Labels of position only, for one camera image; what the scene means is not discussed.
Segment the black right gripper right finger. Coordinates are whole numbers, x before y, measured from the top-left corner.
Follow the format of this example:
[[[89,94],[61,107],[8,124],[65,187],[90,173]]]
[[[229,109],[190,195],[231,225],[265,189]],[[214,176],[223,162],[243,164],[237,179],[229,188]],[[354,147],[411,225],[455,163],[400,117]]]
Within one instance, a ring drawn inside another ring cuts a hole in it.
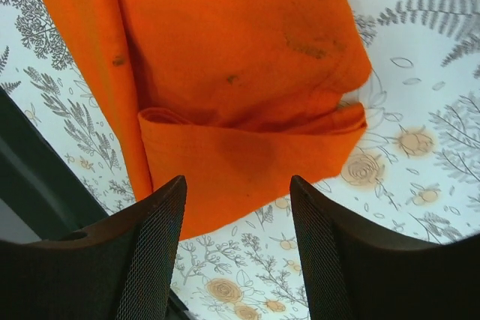
[[[382,227],[300,176],[289,186],[312,319],[477,319],[479,237],[433,244]]]

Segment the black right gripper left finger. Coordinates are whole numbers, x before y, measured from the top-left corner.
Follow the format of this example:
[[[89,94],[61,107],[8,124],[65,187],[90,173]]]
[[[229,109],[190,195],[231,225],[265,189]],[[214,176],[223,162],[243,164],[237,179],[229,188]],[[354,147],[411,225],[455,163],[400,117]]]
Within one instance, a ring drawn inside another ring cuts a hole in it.
[[[58,241],[1,243],[3,319],[185,319],[170,288],[185,212],[178,176]]]

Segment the orange t shirt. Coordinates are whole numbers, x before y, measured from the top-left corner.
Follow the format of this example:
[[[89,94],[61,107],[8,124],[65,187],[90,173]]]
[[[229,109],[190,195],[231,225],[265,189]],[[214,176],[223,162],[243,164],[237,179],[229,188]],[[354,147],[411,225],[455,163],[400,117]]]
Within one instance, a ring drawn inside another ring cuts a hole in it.
[[[341,172],[371,63],[347,0],[43,0],[134,195],[187,179],[181,239]]]

